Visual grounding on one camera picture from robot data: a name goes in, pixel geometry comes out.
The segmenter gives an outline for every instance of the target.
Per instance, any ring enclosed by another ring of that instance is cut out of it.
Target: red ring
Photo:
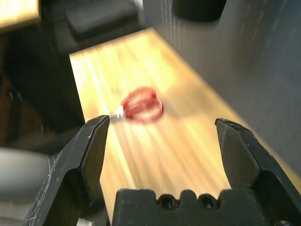
[[[147,97],[137,98],[145,93]],[[163,114],[163,103],[157,98],[156,91],[149,87],[141,87],[130,92],[121,102],[125,117],[140,122],[151,122],[158,119]],[[158,110],[154,114],[139,114],[141,111],[156,107]]]

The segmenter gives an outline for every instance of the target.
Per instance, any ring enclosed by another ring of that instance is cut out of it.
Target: black cylinder
[[[173,0],[173,13],[195,22],[213,22],[219,19],[227,0]]]

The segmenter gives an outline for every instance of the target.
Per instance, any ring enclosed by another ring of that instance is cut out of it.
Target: gray wall
[[[172,0],[143,6],[147,26],[301,175],[301,1],[228,0],[210,25],[175,18]]]

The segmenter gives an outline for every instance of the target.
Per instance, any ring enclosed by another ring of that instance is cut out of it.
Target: screw hole
[[[200,195],[198,202],[208,210],[216,210],[218,208],[217,200],[210,194]]]
[[[174,210],[178,207],[178,201],[170,194],[163,194],[158,199],[158,205],[166,210]]]

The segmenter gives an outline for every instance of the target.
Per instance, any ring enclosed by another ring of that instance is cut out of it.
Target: wooden table
[[[37,22],[39,0],[0,0],[0,32]]]
[[[230,188],[214,121],[223,117],[247,124],[153,29],[70,59],[86,121],[113,113],[139,86],[153,87],[165,106],[157,122],[124,120],[109,126],[100,181],[110,219],[120,188],[149,188],[157,197],[170,193],[176,198],[183,189],[218,197]],[[301,191],[299,178],[279,162]]]

